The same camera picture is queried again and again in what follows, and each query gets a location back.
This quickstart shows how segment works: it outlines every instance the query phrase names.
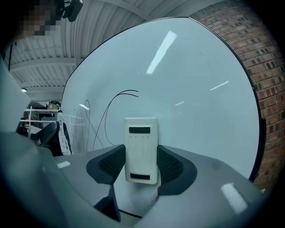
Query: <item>corrugated metal ceiling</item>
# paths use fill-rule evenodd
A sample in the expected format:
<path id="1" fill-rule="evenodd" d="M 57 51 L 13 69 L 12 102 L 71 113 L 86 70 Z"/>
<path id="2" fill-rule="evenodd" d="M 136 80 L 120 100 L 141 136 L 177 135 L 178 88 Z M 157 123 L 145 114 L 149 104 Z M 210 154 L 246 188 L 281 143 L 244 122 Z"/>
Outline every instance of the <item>corrugated metal ceiling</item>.
<path id="1" fill-rule="evenodd" d="M 197 11 L 218 1 L 84 0 L 75 22 L 62 19 L 50 35 L 17 41 L 12 48 L 10 72 L 34 101 L 60 100 L 76 66 L 102 42 L 147 20 L 188 16 L 192 6 L 199 5 Z M 7 65 L 8 60 L 9 49 L 4 60 Z"/>

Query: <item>gray plastic surface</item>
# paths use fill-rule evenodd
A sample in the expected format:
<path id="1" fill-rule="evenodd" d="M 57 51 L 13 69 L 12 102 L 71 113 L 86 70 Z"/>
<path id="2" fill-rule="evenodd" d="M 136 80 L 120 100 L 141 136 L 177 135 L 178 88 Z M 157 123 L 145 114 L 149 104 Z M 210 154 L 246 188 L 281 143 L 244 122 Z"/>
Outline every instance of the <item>gray plastic surface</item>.
<path id="1" fill-rule="evenodd" d="M 153 208 L 135 227 L 202 228 L 221 225 L 235 213 L 220 190 L 226 183 L 251 204 L 261 197 L 258 189 L 227 164 L 189 151 L 165 147 L 191 160 L 197 170 L 195 182 L 180 195 L 160 196 Z"/>
<path id="2" fill-rule="evenodd" d="M 92 206 L 95 206 L 102 198 L 107 197 L 110 185 L 97 183 L 86 170 L 87 163 L 117 146 L 103 148 L 97 151 L 54 157 L 57 163 L 68 161 L 69 166 L 61 169 L 74 189 Z"/>
<path id="3" fill-rule="evenodd" d="M 116 146 L 54 158 L 49 150 L 38 148 L 25 137 L 3 134 L 1 138 L 5 139 L 1 141 L 0 163 L 6 184 L 40 221 L 51 227 L 125 227 L 93 208 L 96 202 L 107 196 L 110 186 L 96 183 L 86 172 L 90 159 Z M 223 162 L 177 148 L 166 148 L 191 160 L 197 167 L 197 178 L 180 195 L 160 196 L 153 208 L 133 227 L 231 227 L 231 218 L 239 223 L 243 220 L 242 214 L 247 215 L 250 209 L 235 215 L 220 190 L 225 183 L 234 183 L 249 205 L 260 201 L 261 194 L 254 185 Z M 59 169 L 56 161 L 68 161 L 71 165 Z"/>

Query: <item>pixelated blurred area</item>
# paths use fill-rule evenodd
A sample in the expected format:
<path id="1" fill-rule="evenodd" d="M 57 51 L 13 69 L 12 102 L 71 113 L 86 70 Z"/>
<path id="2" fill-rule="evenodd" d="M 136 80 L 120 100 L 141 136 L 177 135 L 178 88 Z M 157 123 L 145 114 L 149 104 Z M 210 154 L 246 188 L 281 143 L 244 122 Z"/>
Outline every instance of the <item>pixelated blurred area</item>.
<path id="1" fill-rule="evenodd" d="M 54 30 L 56 21 L 60 21 L 63 7 L 58 0 L 36 0 L 29 5 L 27 15 L 20 21 L 22 37 L 45 36 L 46 31 Z"/>

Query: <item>ceiling beam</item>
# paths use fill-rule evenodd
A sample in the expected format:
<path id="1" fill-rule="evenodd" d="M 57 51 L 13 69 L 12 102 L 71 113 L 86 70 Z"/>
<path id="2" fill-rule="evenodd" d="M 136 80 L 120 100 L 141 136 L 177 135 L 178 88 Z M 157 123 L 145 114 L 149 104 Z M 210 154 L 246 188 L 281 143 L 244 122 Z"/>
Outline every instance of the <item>ceiling beam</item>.
<path id="1" fill-rule="evenodd" d="M 44 86 L 44 87 L 30 87 L 27 88 L 29 93 L 38 93 L 38 92 L 63 92 L 64 86 Z"/>
<path id="2" fill-rule="evenodd" d="M 74 58 L 42 58 L 29 61 L 20 62 L 11 65 L 10 71 L 20 70 L 26 67 L 33 67 L 39 65 L 72 65 L 75 66 Z"/>
<path id="3" fill-rule="evenodd" d="M 145 20 L 153 20 L 154 19 L 152 16 L 148 15 L 143 10 L 141 10 L 141 9 L 137 8 L 136 6 L 133 6 L 127 2 L 124 2 L 122 0 L 99 0 L 99 1 L 106 2 L 109 4 L 113 4 L 115 6 L 126 9 L 126 10 L 134 13 L 135 15 L 137 15 L 137 16 L 145 19 Z"/>

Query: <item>white rectangular device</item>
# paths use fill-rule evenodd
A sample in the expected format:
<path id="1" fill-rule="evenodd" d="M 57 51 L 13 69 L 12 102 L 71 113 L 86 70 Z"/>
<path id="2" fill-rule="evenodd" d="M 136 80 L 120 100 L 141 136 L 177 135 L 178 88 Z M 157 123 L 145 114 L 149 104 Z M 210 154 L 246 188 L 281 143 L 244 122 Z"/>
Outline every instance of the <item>white rectangular device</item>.
<path id="1" fill-rule="evenodd" d="M 126 181 L 156 184 L 157 182 L 157 118 L 126 118 Z"/>

